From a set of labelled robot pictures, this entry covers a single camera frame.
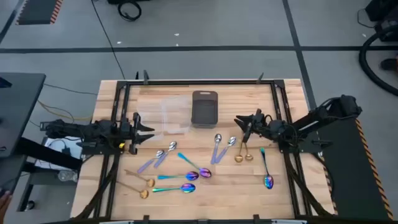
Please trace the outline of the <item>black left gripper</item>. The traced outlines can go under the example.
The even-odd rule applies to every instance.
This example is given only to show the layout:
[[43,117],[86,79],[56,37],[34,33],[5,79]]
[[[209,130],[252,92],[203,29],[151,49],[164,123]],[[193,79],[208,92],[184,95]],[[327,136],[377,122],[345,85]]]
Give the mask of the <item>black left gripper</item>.
[[[131,140],[128,151],[130,154],[136,155],[137,128],[139,131],[143,132],[154,131],[154,129],[144,126],[141,122],[139,122],[139,114],[137,112],[133,113],[132,122],[133,123],[131,124],[131,122],[127,118],[121,118],[120,133],[124,140]],[[152,137],[154,137],[154,134],[138,135],[138,144],[142,144],[144,141]]]

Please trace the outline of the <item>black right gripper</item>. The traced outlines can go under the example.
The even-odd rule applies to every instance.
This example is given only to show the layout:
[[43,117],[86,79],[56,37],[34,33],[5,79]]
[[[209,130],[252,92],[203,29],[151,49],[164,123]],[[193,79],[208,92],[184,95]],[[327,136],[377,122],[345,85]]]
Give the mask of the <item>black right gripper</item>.
[[266,116],[261,109],[249,116],[236,115],[234,122],[244,132],[244,142],[247,143],[251,134],[257,134],[260,137],[272,140],[271,131],[266,123]]

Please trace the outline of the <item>clear plastic bin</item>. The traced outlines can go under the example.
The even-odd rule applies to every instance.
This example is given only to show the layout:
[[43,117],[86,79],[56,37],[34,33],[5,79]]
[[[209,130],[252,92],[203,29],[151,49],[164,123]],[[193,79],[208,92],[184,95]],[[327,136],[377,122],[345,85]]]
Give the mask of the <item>clear plastic bin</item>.
[[160,101],[153,100],[138,100],[136,110],[141,116],[141,123],[144,126],[153,128],[154,137],[150,141],[161,140],[164,138],[163,134],[163,117],[162,107]]
[[163,131],[184,134],[191,126],[192,101],[188,95],[174,95],[161,100]]

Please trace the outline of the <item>brown wooden spoon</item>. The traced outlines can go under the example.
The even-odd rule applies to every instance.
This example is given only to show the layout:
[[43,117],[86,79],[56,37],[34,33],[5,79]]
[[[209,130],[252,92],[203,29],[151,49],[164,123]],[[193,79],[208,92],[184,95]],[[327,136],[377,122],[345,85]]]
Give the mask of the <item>brown wooden spoon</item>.
[[243,144],[244,144],[244,147],[245,147],[245,150],[246,150],[245,160],[252,161],[253,160],[253,156],[249,153],[249,149],[247,147],[247,144],[245,142]]

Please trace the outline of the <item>light wooden spoon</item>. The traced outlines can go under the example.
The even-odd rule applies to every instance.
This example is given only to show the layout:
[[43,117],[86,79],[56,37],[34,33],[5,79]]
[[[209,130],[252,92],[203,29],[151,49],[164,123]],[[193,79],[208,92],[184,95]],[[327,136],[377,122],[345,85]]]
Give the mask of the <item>light wooden spoon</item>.
[[235,157],[234,157],[234,160],[235,160],[237,163],[240,163],[240,162],[243,161],[243,156],[242,156],[242,154],[241,154],[242,147],[243,147],[243,142],[241,142],[240,147],[239,147],[239,152],[238,152],[238,153],[235,155]]

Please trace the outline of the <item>iridescent rainbow spoon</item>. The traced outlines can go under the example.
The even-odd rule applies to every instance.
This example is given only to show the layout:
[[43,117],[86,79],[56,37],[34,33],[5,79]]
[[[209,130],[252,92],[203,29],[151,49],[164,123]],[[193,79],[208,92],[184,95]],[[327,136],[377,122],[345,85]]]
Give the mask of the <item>iridescent rainbow spoon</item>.
[[273,176],[270,175],[268,168],[267,168],[265,149],[263,147],[261,147],[260,152],[261,152],[261,156],[262,156],[265,171],[266,171],[266,174],[264,177],[264,185],[266,186],[267,189],[272,189],[274,186],[274,179],[273,179]]
[[152,191],[153,192],[165,192],[165,191],[171,191],[171,190],[180,190],[183,193],[192,193],[196,190],[196,187],[194,184],[190,184],[190,183],[185,183],[182,184],[179,187],[169,187],[169,188],[153,188]]
[[157,179],[158,180],[165,180],[165,179],[176,179],[176,178],[184,178],[187,179],[188,181],[194,181],[199,178],[199,173],[195,171],[187,172],[184,175],[158,175]]
[[194,168],[196,168],[199,171],[200,176],[202,176],[204,178],[210,178],[212,176],[212,173],[209,169],[197,166],[195,163],[193,163],[191,160],[189,160],[186,156],[184,156],[181,152],[179,152],[177,155],[179,158],[185,160],[187,163],[189,163]]

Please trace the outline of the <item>grey plastic bin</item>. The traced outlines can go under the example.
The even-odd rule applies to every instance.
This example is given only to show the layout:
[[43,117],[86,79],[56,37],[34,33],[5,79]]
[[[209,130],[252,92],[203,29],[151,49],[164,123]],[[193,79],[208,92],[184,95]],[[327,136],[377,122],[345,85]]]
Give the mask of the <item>grey plastic bin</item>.
[[195,128],[214,128],[218,123],[218,94],[196,90],[192,93],[192,118]]

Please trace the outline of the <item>white paper sheet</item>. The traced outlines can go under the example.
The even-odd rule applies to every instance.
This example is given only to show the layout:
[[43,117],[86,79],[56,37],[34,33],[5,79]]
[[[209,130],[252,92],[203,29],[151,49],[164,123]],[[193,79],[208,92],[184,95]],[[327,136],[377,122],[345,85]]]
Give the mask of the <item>white paper sheet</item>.
[[[80,138],[67,136],[66,138],[61,139],[44,138],[43,145],[53,149],[54,151],[62,152],[76,159],[80,159],[82,148],[77,145],[79,142],[81,142]],[[34,164],[35,166],[44,169],[70,170],[69,168],[51,164],[49,162],[38,159],[34,162]]]

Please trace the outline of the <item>clear plastic bottle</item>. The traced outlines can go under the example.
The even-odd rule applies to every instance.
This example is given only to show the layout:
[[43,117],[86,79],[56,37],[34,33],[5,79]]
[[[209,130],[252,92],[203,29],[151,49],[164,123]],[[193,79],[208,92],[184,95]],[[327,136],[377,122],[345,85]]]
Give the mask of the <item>clear plastic bottle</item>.
[[72,170],[60,170],[58,173],[58,179],[62,182],[72,181],[78,182],[78,174]]

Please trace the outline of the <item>black desk support beam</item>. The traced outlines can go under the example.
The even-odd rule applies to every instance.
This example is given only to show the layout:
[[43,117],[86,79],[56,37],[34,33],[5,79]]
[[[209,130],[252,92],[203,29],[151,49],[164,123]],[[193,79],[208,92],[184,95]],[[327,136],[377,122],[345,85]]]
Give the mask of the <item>black desk support beam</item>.
[[55,151],[26,138],[20,138],[16,145],[15,152],[16,154],[23,154],[72,170],[80,170],[82,165],[80,159]]

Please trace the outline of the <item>black platform with striped edge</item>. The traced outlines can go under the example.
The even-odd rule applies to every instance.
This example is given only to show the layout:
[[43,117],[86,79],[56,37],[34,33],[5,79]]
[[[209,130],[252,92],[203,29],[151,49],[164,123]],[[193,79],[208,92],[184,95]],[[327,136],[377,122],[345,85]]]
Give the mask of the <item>black platform with striped edge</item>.
[[336,121],[318,131],[332,142],[323,158],[333,178],[333,202],[340,218],[393,221],[376,164],[358,119]]

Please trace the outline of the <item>black desk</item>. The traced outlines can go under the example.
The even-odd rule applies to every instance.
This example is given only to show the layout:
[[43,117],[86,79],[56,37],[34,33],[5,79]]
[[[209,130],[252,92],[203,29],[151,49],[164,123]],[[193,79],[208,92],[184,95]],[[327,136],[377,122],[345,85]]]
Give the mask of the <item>black desk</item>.
[[11,84],[0,88],[0,158],[14,153],[45,78],[43,73],[0,73]]

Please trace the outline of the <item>person's hand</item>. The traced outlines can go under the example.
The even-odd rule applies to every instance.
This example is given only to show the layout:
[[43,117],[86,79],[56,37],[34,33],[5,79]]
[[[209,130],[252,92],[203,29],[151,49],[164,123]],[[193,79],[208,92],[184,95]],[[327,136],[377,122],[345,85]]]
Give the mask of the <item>person's hand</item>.
[[10,191],[5,191],[5,193],[0,197],[0,221],[4,220],[5,214],[12,200],[12,194]]

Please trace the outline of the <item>person's shoe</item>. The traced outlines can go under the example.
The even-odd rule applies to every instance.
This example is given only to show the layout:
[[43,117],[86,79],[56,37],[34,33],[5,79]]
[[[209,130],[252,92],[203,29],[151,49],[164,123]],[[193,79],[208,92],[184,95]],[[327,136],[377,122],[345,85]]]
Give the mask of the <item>person's shoe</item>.
[[387,58],[380,63],[380,67],[383,70],[398,71],[398,59]]

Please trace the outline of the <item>black orange-striped floor mat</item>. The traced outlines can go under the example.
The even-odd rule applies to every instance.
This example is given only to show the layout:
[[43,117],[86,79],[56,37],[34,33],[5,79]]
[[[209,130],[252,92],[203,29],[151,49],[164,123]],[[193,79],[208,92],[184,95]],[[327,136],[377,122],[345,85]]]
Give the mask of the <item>black orange-striped floor mat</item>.
[[25,0],[16,19],[16,25],[54,24],[63,0]]

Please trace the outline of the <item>black equipment case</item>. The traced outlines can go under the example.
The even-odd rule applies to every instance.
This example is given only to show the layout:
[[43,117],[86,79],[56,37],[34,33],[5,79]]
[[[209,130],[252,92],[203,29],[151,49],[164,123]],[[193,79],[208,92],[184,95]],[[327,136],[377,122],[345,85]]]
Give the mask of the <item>black equipment case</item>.
[[374,30],[377,34],[398,26],[398,0],[371,0],[365,12],[369,20],[376,23]]

